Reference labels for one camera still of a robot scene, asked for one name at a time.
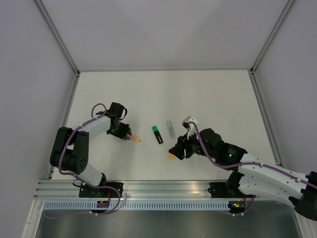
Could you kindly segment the orange pen cap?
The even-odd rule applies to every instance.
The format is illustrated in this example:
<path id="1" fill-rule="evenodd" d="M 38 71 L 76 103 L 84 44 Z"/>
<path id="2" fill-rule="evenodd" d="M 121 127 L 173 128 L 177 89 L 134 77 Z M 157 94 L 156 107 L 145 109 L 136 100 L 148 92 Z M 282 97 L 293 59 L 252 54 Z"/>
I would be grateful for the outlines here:
<path id="1" fill-rule="evenodd" d="M 170 154 L 170 153 L 169 153 L 169 158 L 170 158 L 170 160 L 172 160 L 172 161 L 175 160 L 175 156 L 174 156 L 173 154 Z"/>

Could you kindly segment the translucent green highlighter pen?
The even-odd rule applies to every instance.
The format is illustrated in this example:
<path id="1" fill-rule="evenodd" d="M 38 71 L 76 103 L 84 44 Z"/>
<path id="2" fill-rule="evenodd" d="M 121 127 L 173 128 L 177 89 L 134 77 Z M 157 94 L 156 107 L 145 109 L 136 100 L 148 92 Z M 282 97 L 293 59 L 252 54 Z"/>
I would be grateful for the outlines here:
<path id="1" fill-rule="evenodd" d="M 174 132 L 174 129 L 173 127 L 168 127 L 168 131 L 169 131 L 169 135 L 171 138 L 175 138 L 175 132 Z"/>

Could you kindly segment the orange highlighter pen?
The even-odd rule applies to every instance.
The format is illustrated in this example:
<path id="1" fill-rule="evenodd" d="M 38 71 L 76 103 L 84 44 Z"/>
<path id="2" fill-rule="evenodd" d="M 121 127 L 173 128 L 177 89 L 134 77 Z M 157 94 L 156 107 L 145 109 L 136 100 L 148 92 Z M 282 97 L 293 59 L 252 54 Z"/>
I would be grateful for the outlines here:
<path id="1" fill-rule="evenodd" d="M 132 140 L 134 142 L 141 142 L 141 140 L 138 137 L 136 137 L 136 136 L 134 136 L 132 134 L 127 134 L 127 137 L 128 137 L 129 140 Z"/>

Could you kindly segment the dark green highlighter pen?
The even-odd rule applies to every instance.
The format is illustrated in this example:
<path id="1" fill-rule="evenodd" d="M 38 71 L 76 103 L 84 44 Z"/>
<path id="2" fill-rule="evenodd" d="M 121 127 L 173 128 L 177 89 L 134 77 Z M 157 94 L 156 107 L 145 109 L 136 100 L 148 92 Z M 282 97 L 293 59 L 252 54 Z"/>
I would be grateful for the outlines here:
<path id="1" fill-rule="evenodd" d="M 163 144 L 162 136 L 161 136 L 161 134 L 160 134 L 160 132 L 159 132 L 158 130 L 154 132 L 154 135 L 155 135 L 155 137 L 156 137 L 158 143 L 159 143 L 159 144 Z"/>

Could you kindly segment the bright green pen cap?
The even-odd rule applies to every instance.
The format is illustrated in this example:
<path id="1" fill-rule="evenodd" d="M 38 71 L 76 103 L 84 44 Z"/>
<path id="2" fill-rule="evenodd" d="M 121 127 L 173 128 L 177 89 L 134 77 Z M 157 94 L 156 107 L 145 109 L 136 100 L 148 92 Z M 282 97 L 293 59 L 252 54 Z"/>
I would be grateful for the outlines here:
<path id="1" fill-rule="evenodd" d="M 156 132 L 156 131 L 158 131 L 158 127 L 155 125 L 155 126 L 152 126 L 152 131 L 153 132 Z"/>

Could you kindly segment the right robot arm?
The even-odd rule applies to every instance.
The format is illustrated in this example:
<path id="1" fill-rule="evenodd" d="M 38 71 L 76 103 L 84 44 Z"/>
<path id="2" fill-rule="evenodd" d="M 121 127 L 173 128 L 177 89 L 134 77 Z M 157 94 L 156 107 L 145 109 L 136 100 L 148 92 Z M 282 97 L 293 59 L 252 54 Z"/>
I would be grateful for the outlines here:
<path id="1" fill-rule="evenodd" d="M 169 150 L 176 158 L 189 159 L 197 154 L 207 157 L 216 167 L 231 171 L 226 192 L 232 197 L 256 196 L 293 208 L 301 216 L 317 219 L 317 174 L 304 174 L 266 164 L 245 149 L 224 142 L 212 129 L 178 137 Z"/>

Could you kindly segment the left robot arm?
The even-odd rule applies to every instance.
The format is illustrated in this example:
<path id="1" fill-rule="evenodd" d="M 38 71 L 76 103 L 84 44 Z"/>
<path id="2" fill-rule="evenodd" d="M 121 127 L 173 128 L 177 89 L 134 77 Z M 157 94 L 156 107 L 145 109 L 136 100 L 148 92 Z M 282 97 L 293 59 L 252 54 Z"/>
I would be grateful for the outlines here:
<path id="1" fill-rule="evenodd" d="M 58 129 L 50 156 L 50 165 L 62 175 L 73 176 L 80 181 L 81 198 L 121 198 L 123 183 L 107 182 L 104 173 L 89 163 L 89 143 L 100 134 L 112 135 L 129 140 L 131 128 L 122 122 L 128 110 L 120 103 L 113 102 L 110 108 L 91 111 L 91 118 L 73 128 Z"/>

